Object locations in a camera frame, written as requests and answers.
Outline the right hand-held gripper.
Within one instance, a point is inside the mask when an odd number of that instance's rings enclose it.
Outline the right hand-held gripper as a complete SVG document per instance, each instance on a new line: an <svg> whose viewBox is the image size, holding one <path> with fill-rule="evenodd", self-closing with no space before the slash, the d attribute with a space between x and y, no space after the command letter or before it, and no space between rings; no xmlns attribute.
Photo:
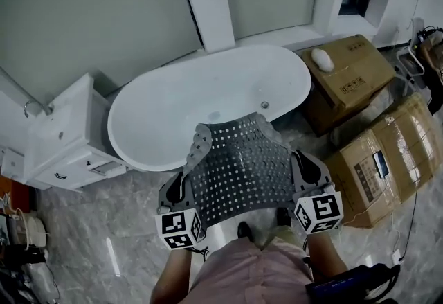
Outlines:
<svg viewBox="0 0 443 304"><path fill-rule="evenodd" d="M297 150L291 153L291 169L295 192L303 191L293 213L305 233L333 229L343 219L344 210L341 193L331 182L327 166L312 154Z"/></svg>

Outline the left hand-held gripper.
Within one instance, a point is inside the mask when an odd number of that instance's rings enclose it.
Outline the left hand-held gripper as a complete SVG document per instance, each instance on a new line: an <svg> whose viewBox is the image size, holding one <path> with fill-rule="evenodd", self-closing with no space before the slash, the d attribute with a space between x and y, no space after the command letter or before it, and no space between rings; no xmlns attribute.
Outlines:
<svg viewBox="0 0 443 304"><path fill-rule="evenodd" d="M157 233L169 250L194 247L204 238L204 228L195 207L189 182L183 172L176 173L159 191L159 207L155 215ZM186 208L173 211L171 208Z"/></svg>

